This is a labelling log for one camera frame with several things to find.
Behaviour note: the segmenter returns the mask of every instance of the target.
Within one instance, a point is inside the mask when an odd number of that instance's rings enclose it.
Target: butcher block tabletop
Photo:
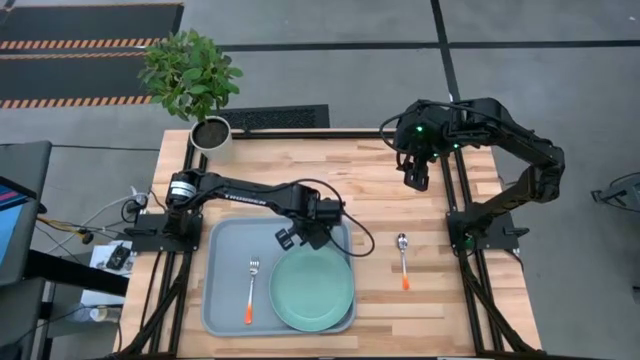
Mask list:
[[[153,178],[153,190],[162,203],[171,174],[182,170],[188,134],[183,130],[164,134]],[[332,335],[216,337],[205,330],[200,314],[209,232],[225,218],[275,215],[254,205],[207,202],[200,249],[191,265],[178,357],[474,355],[458,261],[449,246],[448,203],[439,163],[429,164],[429,189],[418,192],[403,184],[403,174],[395,170],[394,151],[379,139],[252,139],[234,140],[233,146],[236,158],[231,165],[209,165],[207,171],[269,185],[300,178],[328,182],[346,202],[346,211],[371,231],[376,249],[366,258],[353,259],[357,316],[348,330]],[[465,148],[464,158],[474,201],[485,201],[501,191],[490,148]],[[193,167],[199,159],[196,153]],[[459,195],[453,158],[450,164]],[[323,197],[335,197],[320,185],[309,186]],[[458,204],[464,204],[461,198]],[[162,211],[153,201],[149,210]],[[370,242],[364,232],[357,226],[351,230],[353,251],[368,250]],[[410,241],[408,291],[402,288],[398,233],[405,233]],[[125,346],[139,331],[156,255],[138,254],[133,266],[120,322]],[[156,271],[147,317],[158,299],[164,256]],[[522,338],[539,348],[520,265],[504,251],[486,251],[485,256],[496,305]],[[174,275],[180,261],[177,256]],[[488,321],[479,302],[478,309],[484,344],[490,348]],[[173,305],[165,316],[160,351],[168,348],[172,320]]]

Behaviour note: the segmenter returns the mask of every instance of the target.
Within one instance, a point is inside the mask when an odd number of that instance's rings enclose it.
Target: green plate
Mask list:
[[[294,329],[326,330],[337,324],[353,303],[353,273],[345,259],[324,246],[289,250],[273,268],[269,296],[276,314]]]

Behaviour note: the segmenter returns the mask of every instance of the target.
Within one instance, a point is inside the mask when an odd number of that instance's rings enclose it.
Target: gray tray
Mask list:
[[[291,227],[287,218],[238,218],[219,222],[209,237],[207,272],[202,297],[202,324],[215,336],[268,336],[308,334],[282,322],[269,298],[269,280],[276,262],[286,252],[275,233]],[[351,231],[345,223],[331,233],[334,240],[351,250]],[[295,238],[295,246],[300,239]],[[260,257],[260,271],[253,289],[253,323],[245,325],[249,296],[249,259]],[[345,255],[349,267],[351,258]],[[356,317],[355,297],[351,308],[333,327],[321,333],[346,330]]]

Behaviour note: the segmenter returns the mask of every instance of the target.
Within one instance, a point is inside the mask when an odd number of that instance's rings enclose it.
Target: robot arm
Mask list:
[[[529,201],[544,203],[559,195],[564,152],[518,125],[495,99],[453,104],[418,100],[381,129],[396,118],[394,141],[388,145],[406,155],[402,163],[398,161],[398,170],[405,172],[405,184],[416,190],[428,187],[427,162],[466,145],[499,146],[530,164],[514,186],[458,214],[455,223],[461,235],[484,237],[494,218]]]
[[[293,227],[276,233],[285,250],[293,246],[294,235],[300,236],[302,244],[308,242],[319,249],[330,240],[329,231],[340,225],[342,217],[339,200],[321,199],[317,190],[298,182],[269,186],[197,169],[173,174],[166,199],[168,220],[163,233],[167,235],[183,233],[189,221],[188,213],[212,199],[268,207],[293,221]]]

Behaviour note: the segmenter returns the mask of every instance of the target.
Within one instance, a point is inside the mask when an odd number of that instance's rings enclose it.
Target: hazard stripe tape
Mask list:
[[[0,41],[0,50],[151,46],[165,38]]]
[[[91,54],[33,54],[33,55],[0,55],[0,60],[25,60],[25,59],[79,59],[79,58],[106,58],[144,56],[145,52],[124,53],[91,53]]]
[[[106,106],[106,105],[145,105],[151,103],[150,95],[111,96],[70,99],[21,99],[0,100],[0,109],[34,109],[51,107]]]

